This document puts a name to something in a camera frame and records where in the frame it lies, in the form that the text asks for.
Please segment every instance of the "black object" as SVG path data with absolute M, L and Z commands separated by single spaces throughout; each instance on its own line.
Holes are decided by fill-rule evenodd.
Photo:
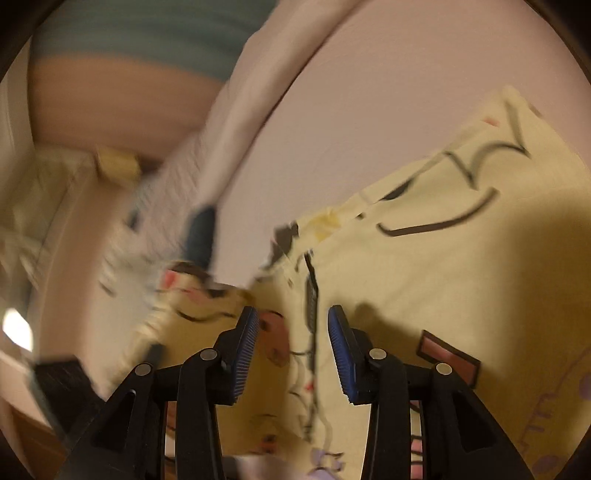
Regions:
M 216 208 L 205 207 L 193 214 L 184 246 L 184 258 L 205 271 L 209 270 L 216 229 Z
M 34 365 L 30 390 L 68 451 L 105 405 L 77 358 Z
M 216 405 L 242 392 L 258 332 L 256 310 L 183 365 L 139 364 L 106 402 L 66 459 L 57 480 L 160 480 L 166 408 L 177 401 L 178 480 L 224 480 Z M 225 460 L 235 476 L 236 464 Z
M 554 480 L 579 480 L 589 478 L 591 472 L 591 427 L 583 440 L 566 462 L 566 465 Z
M 591 82 L 589 3 L 584 0 L 525 0 L 569 48 Z
M 0 471 L 2 480 L 33 480 L 33 477 L 10 448 L 2 430 L 0 430 Z
M 35 29 L 63 0 L 2 0 L 0 2 L 0 80 Z
M 362 480 L 410 478 L 409 401 L 421 404 L 425 480 L 533 480 L 525 462 L 476 394 L 447 364 L 432 369 L 405 365 L 367 335 L 350 328 L 340 305 L 329 311 L 337 367 L 343 350 L 355 365 L 355 404 L 371 404 Z

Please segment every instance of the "teal stripe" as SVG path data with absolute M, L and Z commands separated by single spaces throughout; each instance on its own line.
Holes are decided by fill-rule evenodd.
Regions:
M 36 58 L 108 53 L 225 81 L 276 0 L 67 0 L 38 29 Z

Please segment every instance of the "beige fabric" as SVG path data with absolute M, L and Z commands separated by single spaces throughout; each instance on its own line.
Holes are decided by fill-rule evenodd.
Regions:
M 361 474 L 369 407 L 342 394 L 326 329 L 342 304 L 405 362 L 429 366 L 415 354 L 422 330 L 480 360 L 476 393 L 536 478 L 560 471 L 591 423 L 591 176 L 535 108 L 506 88 L 443 150 L 297 223 L 291 250 L 252 288 L 259 307 L 285 315 L 290 349 L 306 351 L 311 252 L 318 415 L 311 445 L 279 440 L 284 458 L 306 472 L 312 447 L 344 452 L 338 477 Z M 285 390 L 268 412 L 300 439 L 314 380 L 302 365 L 292 357 L 288 375 L 299 397 Z
M 100 55 L 61 55 L 31 65 L 37 142 L 97 145 L 163 160 L 201 129 L 222 82 L 194 72 Z
M 199 148 L 200 133 L 191 133 L 166 158 L 158 176 L 146 180 L 139 229 L 127 245 L 130 257 L 156 261 L 180 255 L 191 199 L 201 178 L 201 168 L 196 163 Z
M 182 262 L 171 265 L 159 284 L 150 315 L 137 326 L 132 343 L 112 373 L 118 385 L 131 369 L 141 363 L 151 345 L 164 347 L 160 368 L 182 364 L 187 358 L 213 346 L 217 336 L 236 326 L 244 306 L 252 303 L 248 292 L 223 289 L 224 295 L 210 297 L 209 282 L 185 270 L 198 271 Z

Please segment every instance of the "yellow cloth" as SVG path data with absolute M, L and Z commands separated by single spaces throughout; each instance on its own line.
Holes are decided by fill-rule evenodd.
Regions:
M 100 171 L 110 181 L 132 189 L 142 174 L 138 157 L 134 153 L 110 147 L 97 147 Z
M 591 422 L 591 181 L 538 115 L 506 87 L 443 150 L 291 227 L 289 249 L 251 293 L 285 316 L 290 349 L 308 350 L 310 252 L 319 407 L 307 425 L 313 376 L 297 355 L 287 388 L 256 385 L 254 373 L 243 401 L 266 395 L 279 455 L 296 468 L 361 474 L 369 407 L 342 393 L 333 304 L 406 363 L 430 366 L 415 354 L 422 330 L 480 360 L 476 393 L 536 478 L 553 478 L 573 453 Z
M 224 286 L 223 295 L 210 295 L 208 275 L 188 262 L 177 262 L 165 271 L 152 312 L 136 329 L 134 340 L 111 375 L 118 385 L 141 363 L 150 346 L 159 343 L 164 355 L 159 368 L 182 364 L 217 336 L 236 326 L 242 309 L 252 303 L 246 290 Z

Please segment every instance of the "wrinkled cloth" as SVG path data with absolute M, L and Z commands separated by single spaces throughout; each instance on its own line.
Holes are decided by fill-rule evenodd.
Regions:
M 295 468 L 361 474 L 369 406 L 342 393 L 334 304 L 406 363 L 451 358 L 537 479 L 574 452 L 591 423 L 591 179 L 539 115 L 507 87 L 442 150 L 277 230 L 251 293 L 290 331 L 287 387 L 266 395 Z
M 192 212 L 216 205 L 257 133 L 322 42 L 362 0 L 283 0 L 244 45 L 199 141 L 164 164 L 139 229 L 148 258 L 180 252 Z

